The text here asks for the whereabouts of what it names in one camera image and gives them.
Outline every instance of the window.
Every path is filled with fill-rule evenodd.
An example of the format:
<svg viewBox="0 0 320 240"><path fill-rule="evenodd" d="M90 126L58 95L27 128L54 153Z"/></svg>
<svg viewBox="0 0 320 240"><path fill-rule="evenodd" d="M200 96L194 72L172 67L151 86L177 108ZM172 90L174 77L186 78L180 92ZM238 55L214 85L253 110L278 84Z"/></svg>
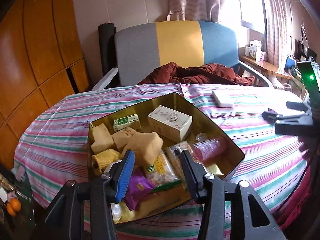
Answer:
<svg viewBox="0 0 320 240"><path fill-rule="evenodd" d="M241 25L265 33L265 8L263 0L239 0Z"/></svg>
<svg viewBox="0 0 320 240"><path fill-rule="evenodd" d="M266 13L263 0L225 0L220 23L235 30L243 26L265 34Z"/></svg>

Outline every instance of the green and white box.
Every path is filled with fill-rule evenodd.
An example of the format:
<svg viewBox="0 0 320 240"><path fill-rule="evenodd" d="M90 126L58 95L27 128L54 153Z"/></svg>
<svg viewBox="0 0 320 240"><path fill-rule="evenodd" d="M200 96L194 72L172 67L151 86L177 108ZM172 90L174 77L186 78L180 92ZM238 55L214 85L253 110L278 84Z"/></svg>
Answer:
<svg viewBox="0 0 320 240"><path fill-rule="evenodd" d="M140 121L137 114L133 114L130 116L126 116L123 118L119 118L113 121L113 130L115 132L118 132L122 130L125 127L131 127L132 129L140 129Z"/></svg>

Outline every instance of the cabinet door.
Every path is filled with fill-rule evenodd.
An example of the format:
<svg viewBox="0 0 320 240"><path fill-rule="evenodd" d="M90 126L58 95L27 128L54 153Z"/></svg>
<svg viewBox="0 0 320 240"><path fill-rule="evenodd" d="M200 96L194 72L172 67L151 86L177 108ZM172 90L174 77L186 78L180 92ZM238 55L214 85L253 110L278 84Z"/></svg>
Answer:
<svg viewBox="0 0 320 240"><path fill-rule="evenodd" d="M54 106L61 99L68 95L74 94L72 85L70 83L68 74L65 70L56 74L46 83L44 83L40 90L47 101L49 107Z"/></svg>
<svg viewBox="0 0 320 240"><path fill-rule="evenodd" d="M23 0L16 0L0 22L0 112L7 119L36 89L23 39Z"/></svg>
<svg viewBox="0 0 320 240"><path fill-rule="evenodd" d="M52 0L57 39L65 67L83 58L72 0Z"/></svg>
<svg viewBox="0 0 320 240"><path fill-rule="evenodd" d="M2 142L0 143L0 162L10 170L13 168L14 151L19 140L14 136L8 125L0 129L0 142Z"/></svg>
<svg viewBox="0 0 320 240"><path fill-rule="evenodd" d="M42 84L64 67L54 30L52 0L25 0L23 17L31 67L38 84Z"/></svg>
<svg viewBox="0 0 320 240"><path fill-rule="evenodd" d="M3 123L4 123L4 118L3 118L3 116L0 114L0 128L1 128L1 126L3 125Z"/></svg>
<svg viewBox="0 0 320 240"><path fill-rule="evenodd" d="M17 111L13 114L8 122L9 127L17 138L20 138L28 126L48 109L41 92L37 89L23 103L21 103Z"/></svg>
<svg viewBox="0 0 320 240"><path fill-rule="evenodd" d="M71 66L71 72L76 82L79 92L84 92L89 87L87 71L85 69L84 60L80 60Z"/></svg>

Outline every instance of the orange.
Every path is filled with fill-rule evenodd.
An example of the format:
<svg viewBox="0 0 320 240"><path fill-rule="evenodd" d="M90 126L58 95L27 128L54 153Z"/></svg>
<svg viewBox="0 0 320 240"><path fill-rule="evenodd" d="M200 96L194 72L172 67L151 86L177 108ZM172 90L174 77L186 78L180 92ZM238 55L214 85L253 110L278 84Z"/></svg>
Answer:
<svg viewBox="0 0 320 240"><path fill-rule="evenodd" d="M13 198L12 200L10 200L10 205L13 208L13 210L16 212L19 212L21 210L21 203L16 198Z"/></svg>
<svg viewBox="0 0 320 240"><path fill-rule="evenodd" d="M14 211L14 209L12 208L12 206L10 205L10 203L7 204L7 212L11 215L11 216L16 216L16 212Z"/></svg>

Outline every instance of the window frame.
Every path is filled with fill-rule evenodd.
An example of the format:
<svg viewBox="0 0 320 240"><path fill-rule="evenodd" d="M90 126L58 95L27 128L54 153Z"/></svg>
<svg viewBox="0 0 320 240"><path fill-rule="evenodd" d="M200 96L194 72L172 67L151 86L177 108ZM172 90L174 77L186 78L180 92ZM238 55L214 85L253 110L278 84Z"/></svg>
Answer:
<svg viewBox="0 0 320 240"><path fill-rule="evenodd" d="M266 50L268 49L268 39L267 39L267 13L266 13L266 5L264 0L261 0L262 2L262 9L263 9L263 16L264 16L264 36L265 36L265 43L266 43ZM241 6L241 0L239 0L240 3L240 17L241 17L241 26L246 27L248 29L257 31L257 29L254 28L254 25L252 23L249 23L242 19L242 6Z"/></svg>

